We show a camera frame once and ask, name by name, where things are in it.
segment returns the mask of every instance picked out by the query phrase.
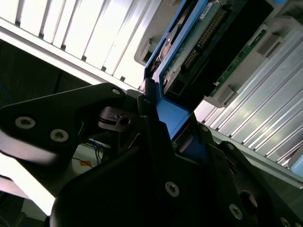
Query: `orange tag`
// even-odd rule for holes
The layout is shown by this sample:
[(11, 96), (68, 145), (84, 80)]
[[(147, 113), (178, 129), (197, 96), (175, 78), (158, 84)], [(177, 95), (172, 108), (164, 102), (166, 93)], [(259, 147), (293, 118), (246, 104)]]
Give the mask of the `orange tag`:
[(91, 161), (80, 162), (80, 166), (89, 166), (88, 164), (91, 165)]

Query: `circuit board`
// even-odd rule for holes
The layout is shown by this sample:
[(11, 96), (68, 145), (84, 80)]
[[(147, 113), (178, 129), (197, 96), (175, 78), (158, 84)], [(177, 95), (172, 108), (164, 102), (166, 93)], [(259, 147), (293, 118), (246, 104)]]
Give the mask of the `circuit board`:
[(179, 67), (185, 65), (189, 66), (193, 61), (194, 57), (198, 55), (198, 51), (195, 50), (195, 46), (201, 49), (201, 42), (204, 38), (209, 38), (212, 31), (219, 24), (220, 20), (216, 16), (220, 15), (220, 9), (224, 1), (210, 1), (199, 19), (193, 26), (190, 34), (187, 36), (181, 47), (179, 48), (177, 54), (170, 62), (168, 68), (163, 74), (163, 80), (170, 80), (171, 75), (178, 70)]
[(245, 45), (243, 49), (240, 51), (240, 53), (237, 55), (237, 57), (232, 61), (232, 63), (227, 67), (227, 69), (224, 71), (224, 73), (220, 76), (217, 83), (218, 86), (213, 90), (213, 92), (210, 94), (210, 97), (213, 97), (216, 93), (216, 91), (219, 90), (219, 88), (224, 84), (224, 82), (231, 76), (231, 74), (237, 69), (237, 67), (241, 64), (241, 62), (249, 55), (251, 50), (257, 45), (257, 43), (262, 39), (262, 37), (265, 35), (266, 30), (262, 30), (260, 34), (256, 37), (256, 39), (250, 44)]

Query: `screw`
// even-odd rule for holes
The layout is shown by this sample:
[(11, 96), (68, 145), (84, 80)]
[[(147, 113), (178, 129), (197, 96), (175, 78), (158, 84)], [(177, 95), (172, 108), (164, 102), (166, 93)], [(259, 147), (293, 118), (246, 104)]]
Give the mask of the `screw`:
[(112, 89), (112, 91), (115, 93), (115, 94), (117, 94), (117, 95), (119, 95), (120, 94), (120, 91), (119, 90), (117, 90), (117, 89)]
[(280, 220), (281, 220), (283, 226), (290, 227), (289, 222), (284, 217), (281, 217)]
[(167, 82), (168, 82), (168, 80), (167, 79), (165, 79), (164, 81), (163, 81), (163, 87), (165, 87), (166, 86), (166, 84), (167, 84)]
[(178, 197), (180, 194), (180, 190), (178, 186), (171, 181), (165, 183), (165, 190), (172, 197)]
[(236, 219), (242, 220), (243, 214), (242, 214), (241, 210), (239, 209), (239, 207), (237, 207), (235, 204), (230, 204), (229, 210), (231, 211), (231, 213), (233, 214), (233, 216)]
[(15, 125), (21, 129), (31, 129), (36, 125), (36, 122), (30, 117), (18, 117), (15, 120)]
[(208, 128), (206, 128), (204, 125), (201, 126), (203, 131), (208, 131)]
[(63, 143), (68, 140), (68, 133), (62, 129), (52, 130), (50, 136), (53, 141), (59, 143)]
[(233, 147), (232, 144), (227, 144), (227, 146), (228, 146), (228, 148), (229, 148), (230, 150), (234, 150), (234, 147)]

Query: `black mechanical arm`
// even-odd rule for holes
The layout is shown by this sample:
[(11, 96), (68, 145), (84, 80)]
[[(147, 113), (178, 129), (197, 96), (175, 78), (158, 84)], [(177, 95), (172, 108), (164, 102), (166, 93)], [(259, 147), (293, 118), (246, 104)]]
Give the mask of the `black mechanical arm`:
[(115, 148), (63, 187), (50, 226), (303, 226), (244, 155), (215, 144), (194, 115), (172, 142), (153, 86), (125, 94), (104, 83), (0, 109), (1, 153), (44, 175), (64, 171), (87, 138), (106, 134)]

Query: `white cable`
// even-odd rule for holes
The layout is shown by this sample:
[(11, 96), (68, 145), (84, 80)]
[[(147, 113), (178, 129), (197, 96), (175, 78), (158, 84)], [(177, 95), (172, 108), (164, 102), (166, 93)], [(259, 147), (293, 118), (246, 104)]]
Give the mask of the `white cable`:
[(8, 224), (8, 222), (0, 216), (0, 220), (4, 222), (4, 224), (7, 226), (7, 227), (10, 227), (10, 225)]

